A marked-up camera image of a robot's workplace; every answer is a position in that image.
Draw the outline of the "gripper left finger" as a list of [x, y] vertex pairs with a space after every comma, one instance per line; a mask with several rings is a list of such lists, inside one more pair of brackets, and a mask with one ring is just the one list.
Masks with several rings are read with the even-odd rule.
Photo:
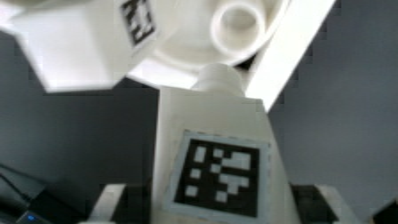
[[148, 224], [146, 199], [143, 185], [107, 184], [82, 224]]

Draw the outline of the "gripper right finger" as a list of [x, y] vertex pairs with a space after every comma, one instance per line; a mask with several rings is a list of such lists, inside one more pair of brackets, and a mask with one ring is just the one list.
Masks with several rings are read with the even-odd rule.
[[303, 224], [363, 224], [338, 189], [329, 185], [292, 185]]

